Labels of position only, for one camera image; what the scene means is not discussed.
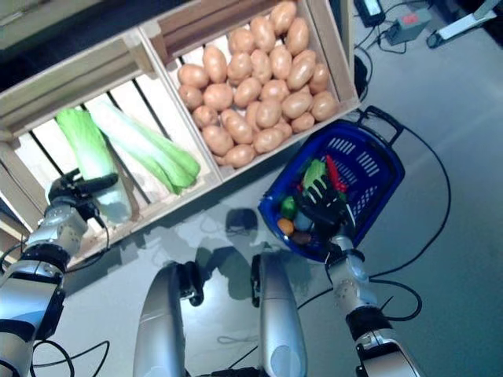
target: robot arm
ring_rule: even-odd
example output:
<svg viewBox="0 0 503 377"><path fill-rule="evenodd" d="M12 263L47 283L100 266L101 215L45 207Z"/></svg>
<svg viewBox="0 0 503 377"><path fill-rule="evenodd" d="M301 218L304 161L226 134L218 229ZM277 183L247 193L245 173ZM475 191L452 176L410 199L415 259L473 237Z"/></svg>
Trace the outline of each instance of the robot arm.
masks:
<svg viewBox="0 0 503 377"><path fill-rule="evenodd" d="M332 239L327 271L336 305L345 316L361 364L357 377L420 377L423 374L396 331L377 307L363 260L345 236Z"/></svg>
<svg viewBox="0 0 503 377"><path fill-rule="evenodd" d="M420 377L417 364L377 306L363 268L363 254L353 246L356 224L348 205L330 182L315 182L318 190L296 198L314 222L328 249L325 267L332 281L336 305L346 319L356 344L358 377Z"/></svg>
<svg viewBox="0 0 503 377"><path fill-rule="evenodd" d="M117 174L76 181L78 171L51 187L50 205L25 252L0 279L0 377L28 375L35 340L49 338L63 311L61 289L70 258L80 248L86 221L97 217L91 194L117 182Z"/></svg>

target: blue basket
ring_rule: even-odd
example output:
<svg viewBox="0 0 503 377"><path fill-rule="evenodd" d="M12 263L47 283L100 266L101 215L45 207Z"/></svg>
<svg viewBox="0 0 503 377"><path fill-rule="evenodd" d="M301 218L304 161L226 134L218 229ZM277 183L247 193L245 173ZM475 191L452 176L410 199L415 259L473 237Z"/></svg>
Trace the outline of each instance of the blue basket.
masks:
<svg viewBox="0 0 503 377"><path fill-rule="evenodd" d="M362 119L370 113L382 115L380 118L396 129L391 141L385 141L361 125ZM401 132L400 123L371 106L357 123L338 120L313 134L259 204L260 213L270 230L295 253L319 262L325 260L326 250L315 235L307 245L298 245L280 230L277 221L281 218L281 202L295 194L310 162L313 159L325 161L325 156L330 155L337 165L340 180L347 186L347 202L356 221L354 244L358 245L405 176L403 165L392 149Z"/></svg>

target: floor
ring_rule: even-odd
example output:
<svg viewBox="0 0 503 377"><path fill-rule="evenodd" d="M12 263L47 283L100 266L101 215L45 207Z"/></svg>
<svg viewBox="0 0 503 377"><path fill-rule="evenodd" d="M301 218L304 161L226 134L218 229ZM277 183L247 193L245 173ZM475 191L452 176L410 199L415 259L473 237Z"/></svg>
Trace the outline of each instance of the floor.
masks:
<svg viewBox="0 0 503 377"><path fill-rule="evenodd" d="M395 2L382 1L384 8ZM404 14L399 7L390 17ZM356 41L368 32L356 19ZM374 75L364 105L374 104L422 135L440 154L453 186L453 205L439 239L396 280L423 297L422 314L395 328L426 375L499 376L503 298L503 52L482 30L429 50L424 31L405 55L369 50ZM360 245L365 267L375 273L407 260L438 228L446 207L446 185L438 165L412 136L396 151L406 178ZM209 258L211 276L204 303L182 303L186 367L192 375L226 368L256 344L259 311L249 299L254 254L280 250L256 210L294 150L262 165L124 240L92 269L68 281L71 295L53 337L70 354L109 339L101 375L127 376L133 368L138 318L150 282L169 260ZM248 232L226 232L226 222ZM327 288L321 265L282 251L298 303ZM390 315L410 313L414 301L395 289L375 286L381 302L394 298ZM358 358L347 327L325 295L299 312L309 357L309 376L354 375ZM59 358L40 349L36 362ZM92 375L101 351L75 362L77 375ZM257 353L239 366L257 365ZM64 367L40 376L67 375Z"/></svg>

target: green leafy vegetable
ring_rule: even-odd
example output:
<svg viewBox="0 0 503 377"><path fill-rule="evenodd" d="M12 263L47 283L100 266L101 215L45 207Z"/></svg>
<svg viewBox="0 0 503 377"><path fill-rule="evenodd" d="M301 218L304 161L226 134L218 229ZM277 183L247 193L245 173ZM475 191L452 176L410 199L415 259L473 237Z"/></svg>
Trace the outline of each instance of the green leafy vegetable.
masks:
<svg viewBox="0 0 503 377"><path fill-rule="evenodd" d="M105 139L89 112L68 108L57 114L56 121L75 153L84 179L117 173ZM120 179L112 187L96 194L96 200L101 212L111 222L119 224L131 217L130 201Z"/></svg>
<svg viewBox="0 0 503 377"><path fill-rule="evenodd" d="M326 188L325 183L321 179L321 177L325 174L326 174L325 163L323 163L319 159L314 159L307 168L306 173L304 173L304 179L303 179L304 190L307 190L309 187L312 187L313 189L318 191L317 187L314 185L314 181L320 181L323 187Z"/></svg>
<svg viewBox="0 0 503 377"><path fill-rule="evenodd" d="M196 181L199 163L172 141L105 102L97 103L90 111L94 122L110 140L130 153L171 192L179 194Z"/></svg>

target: basket handle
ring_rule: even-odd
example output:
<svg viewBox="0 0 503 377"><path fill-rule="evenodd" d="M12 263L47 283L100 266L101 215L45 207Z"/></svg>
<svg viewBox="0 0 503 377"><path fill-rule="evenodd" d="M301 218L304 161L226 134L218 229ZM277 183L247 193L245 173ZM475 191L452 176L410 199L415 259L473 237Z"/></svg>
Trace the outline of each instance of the basket handle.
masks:
<svg viewBox="0 0 503 377"><path fill-rule="evenodd" d="M398 137L402 134L404 130L403 125L398 120L389 115L387 112L373 105L368 106L364 112L360 113L360 118L358 119L357 124L361 125L362 120L367 119L369 117L369 114L373 114L377 118L381 118L383 121L385 121L395 129L395 135L393 135L391 140L388 142L389 145L393 145L396 139L398 139Z"/></svg>

